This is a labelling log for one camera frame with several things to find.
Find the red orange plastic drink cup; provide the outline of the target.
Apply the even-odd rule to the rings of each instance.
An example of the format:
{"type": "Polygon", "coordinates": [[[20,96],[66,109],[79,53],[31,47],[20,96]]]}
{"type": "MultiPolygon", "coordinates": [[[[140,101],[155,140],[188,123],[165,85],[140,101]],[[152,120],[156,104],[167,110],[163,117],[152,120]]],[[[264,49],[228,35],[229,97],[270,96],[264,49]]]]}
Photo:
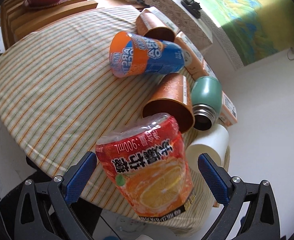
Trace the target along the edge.
{"type": "Polygon", "coordinates": [[[195,199],[176,119],[158,113],[99,138],[95,153],[108,178],[142,220],[164,222],[195,199]]]}

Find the white paper cup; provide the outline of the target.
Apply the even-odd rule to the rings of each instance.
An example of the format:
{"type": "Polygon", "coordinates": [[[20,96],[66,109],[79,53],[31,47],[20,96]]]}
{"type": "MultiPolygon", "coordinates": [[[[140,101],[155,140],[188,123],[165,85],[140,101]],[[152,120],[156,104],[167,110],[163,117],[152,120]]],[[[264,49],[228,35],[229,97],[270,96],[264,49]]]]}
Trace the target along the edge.
{"type": "Polygon", "coordinates": [[[186,158],[191,170],[199,172],[198,157],[207,153],[214,160],[216,165],[223,167],[229,134],[220,124],[214,124],[207,131],[199,131],[198,136],[186,149],[186,158]]]}

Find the brown paper cup front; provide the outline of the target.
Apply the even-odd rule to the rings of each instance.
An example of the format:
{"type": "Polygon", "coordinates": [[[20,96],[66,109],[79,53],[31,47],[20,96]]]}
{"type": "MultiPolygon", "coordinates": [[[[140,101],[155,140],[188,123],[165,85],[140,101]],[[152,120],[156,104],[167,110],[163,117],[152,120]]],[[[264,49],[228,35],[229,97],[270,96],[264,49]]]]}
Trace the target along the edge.
{"type": "Polygon", "coordinates": [[[158,113],[172,115],[181,133],[189,131],[195,123],[187,77],[171,73],[163,77],[150,100],[142,108],[142,117],[158,113]]]}

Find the brown paper cup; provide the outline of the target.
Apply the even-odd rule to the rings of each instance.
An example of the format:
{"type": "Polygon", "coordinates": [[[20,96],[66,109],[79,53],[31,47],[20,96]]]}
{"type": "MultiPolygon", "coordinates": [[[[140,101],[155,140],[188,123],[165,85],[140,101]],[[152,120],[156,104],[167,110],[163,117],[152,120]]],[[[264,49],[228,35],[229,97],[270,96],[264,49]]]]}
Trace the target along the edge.
{"type": "Polygon", "coordinates": [[[135,25],[137,33],[143,37],[174,42],[174,31],[149,11],[142,11],[136,18],[135,25]]]}
{"type": "Polygon", "coordinates": [[[142,117],[158,113],[172,115],[181,133],[189,131],[195,123],[187,77],[171,73],[163,77],[150,100],[142,108],[142,117]]]}

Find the brown paper cup rear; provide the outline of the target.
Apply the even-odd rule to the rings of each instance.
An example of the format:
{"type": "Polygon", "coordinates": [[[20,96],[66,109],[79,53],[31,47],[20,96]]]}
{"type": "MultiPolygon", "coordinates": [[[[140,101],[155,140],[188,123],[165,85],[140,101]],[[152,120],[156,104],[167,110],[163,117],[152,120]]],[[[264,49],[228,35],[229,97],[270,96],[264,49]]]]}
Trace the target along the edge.
{"type": "Polygon", "coordinates": [[[174,31],[149,11],[142,11],[136,18],[135,25],[137,33],[143,37],[174,42],[174,31]]]}

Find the orange white box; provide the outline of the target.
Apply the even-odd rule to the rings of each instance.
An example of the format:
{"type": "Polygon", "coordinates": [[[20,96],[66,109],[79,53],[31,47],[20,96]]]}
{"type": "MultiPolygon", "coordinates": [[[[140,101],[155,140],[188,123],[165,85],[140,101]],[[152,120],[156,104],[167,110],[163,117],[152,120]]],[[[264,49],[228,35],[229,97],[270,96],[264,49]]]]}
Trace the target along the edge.
{"type": "Polygon", "coordinates": [[[193,77],[194,80],[197,80],[198,78],[203,76],[210,76],[210,77],[213,77],[214,79],[217,79],[215,73],[210,68],[206,60],[203,60],[203,62],[196,67],[195,72],[191,74],[191,76],[193,77]]]}
{"type": "Polygon", "coordinates": [[[224,91],[222,91],[222,108],[219,118],[227,127],[238,122],[236,107],[224,91]]]}
{"type": "Polygon", "coordinates": [[[185,67],[191,75],[203,71],[203,56],[191,40],[181,31],[174,40],[183,51],[185,67]]]}
{"type": "Polygon", "coordinates": [[[161,20],[167,27],[169,27],[176,35],[179,33],[180,29],[178,26],[172,22],[164,13],[162,13],[156,7],[149,7],[142,10],[142,12],[150,12],[154,14],[159,20],[161,20]]]}

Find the striped tablecloth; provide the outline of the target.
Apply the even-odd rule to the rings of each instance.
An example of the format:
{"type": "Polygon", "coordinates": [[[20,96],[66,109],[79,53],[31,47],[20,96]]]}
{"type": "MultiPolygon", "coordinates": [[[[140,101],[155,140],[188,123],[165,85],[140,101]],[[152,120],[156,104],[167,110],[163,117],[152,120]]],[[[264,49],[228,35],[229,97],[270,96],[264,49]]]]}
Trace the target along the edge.
{"type": "Polygon", "coordinates": [[[120,31],[134,33],[130,5],[69,16],[15,43],[0,57],[0,120],[28,158],[50,177],[64,174],[97,140],[157,111],[197,136],[191,108],[152,95],[159,74],[118,78],[109,47],[120,31]]]}

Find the green metal thermos bottle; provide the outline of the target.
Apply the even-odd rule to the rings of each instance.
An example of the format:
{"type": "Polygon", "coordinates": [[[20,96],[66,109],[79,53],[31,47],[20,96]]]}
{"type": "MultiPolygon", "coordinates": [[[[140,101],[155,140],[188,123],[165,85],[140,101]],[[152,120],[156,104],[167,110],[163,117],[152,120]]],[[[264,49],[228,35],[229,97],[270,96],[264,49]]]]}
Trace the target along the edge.
{"type": "Polygon", "coordinates": [[[221,83],[211,76],[198,78],[191,90],[191,102],[195,118],[194,128],[207,131],[215,124],[221,113],[221,83]]]}

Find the wooden slatted bench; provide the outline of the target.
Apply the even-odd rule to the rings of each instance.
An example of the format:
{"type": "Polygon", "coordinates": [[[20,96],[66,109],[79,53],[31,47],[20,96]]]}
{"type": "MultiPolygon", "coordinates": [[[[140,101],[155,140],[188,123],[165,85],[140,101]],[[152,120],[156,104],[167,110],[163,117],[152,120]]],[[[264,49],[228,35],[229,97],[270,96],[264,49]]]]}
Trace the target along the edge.
{"type": "Polygon", "coordinates": [[[27,0],[5,0],[0,6],[0,26],[5,49],[26,35],[65,17],[95,9],[94,0],[66,0],[48,8],[32,8],[27,0]]]}

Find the black teapot on tray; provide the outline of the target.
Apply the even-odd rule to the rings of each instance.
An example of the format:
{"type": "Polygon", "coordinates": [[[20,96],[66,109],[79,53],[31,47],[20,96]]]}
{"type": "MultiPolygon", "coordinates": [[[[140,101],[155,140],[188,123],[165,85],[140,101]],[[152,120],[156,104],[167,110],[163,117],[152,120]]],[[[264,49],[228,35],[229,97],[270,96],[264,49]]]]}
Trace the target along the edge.
{"type": "Polygon", "coordinates": [[[181,4],[189,13],[194,16],[194,18],[201,18],[202,8],[199,3],[195,2],[194,0],[181,0],[181,4]]]}

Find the low table with lace cloth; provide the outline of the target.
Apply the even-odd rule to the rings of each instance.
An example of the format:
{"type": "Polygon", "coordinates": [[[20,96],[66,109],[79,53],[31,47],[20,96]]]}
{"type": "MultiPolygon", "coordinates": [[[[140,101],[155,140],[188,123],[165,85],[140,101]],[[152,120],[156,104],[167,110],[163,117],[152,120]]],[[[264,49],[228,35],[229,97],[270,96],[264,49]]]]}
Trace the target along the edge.
{"type": "Polygon", "coordinates": [[[156,7],[168,17],[201,53],[206,53],[213,44],[212,31],[201,20],[195,18],[183,7],[182,0],[142,0],[146,5],[156,7]]]}

